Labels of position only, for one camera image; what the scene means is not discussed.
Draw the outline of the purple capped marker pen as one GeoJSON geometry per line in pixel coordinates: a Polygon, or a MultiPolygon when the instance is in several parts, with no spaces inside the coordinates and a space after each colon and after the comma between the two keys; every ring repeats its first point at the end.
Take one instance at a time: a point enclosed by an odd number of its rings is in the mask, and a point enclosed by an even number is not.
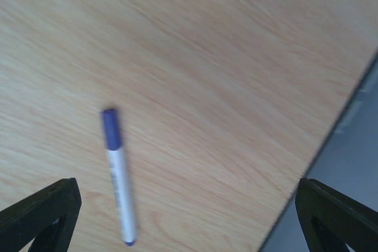
{"type": "Polygon", "coordinates": [[[119,213],[121,236],[123,242],[131,247],[136,243],[137,239],[136,214],[126,152],[123,149],[118,111],[116,109],[105,109],[101,112],[101,117],[110,174],[119,213]]]}

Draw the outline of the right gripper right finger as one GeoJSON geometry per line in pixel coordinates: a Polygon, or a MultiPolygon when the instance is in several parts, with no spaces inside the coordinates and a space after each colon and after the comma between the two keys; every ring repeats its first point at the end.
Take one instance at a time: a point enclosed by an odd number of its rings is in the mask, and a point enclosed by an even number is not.
{"type": "Polygon", "coordinates": [[[377,212],[356,200],[302,178],[295,207],[310,251],[377,251],[377,212]]]}

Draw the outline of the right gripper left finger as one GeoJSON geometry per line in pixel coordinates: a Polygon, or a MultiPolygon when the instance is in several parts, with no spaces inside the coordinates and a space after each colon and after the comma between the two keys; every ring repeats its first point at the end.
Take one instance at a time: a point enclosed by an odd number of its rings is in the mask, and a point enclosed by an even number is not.
{"type": "Polygon", "coordinates": [[[1,251],[67,251],[82,199],[75,178],[60,179],[1,211],[1,251]]]}

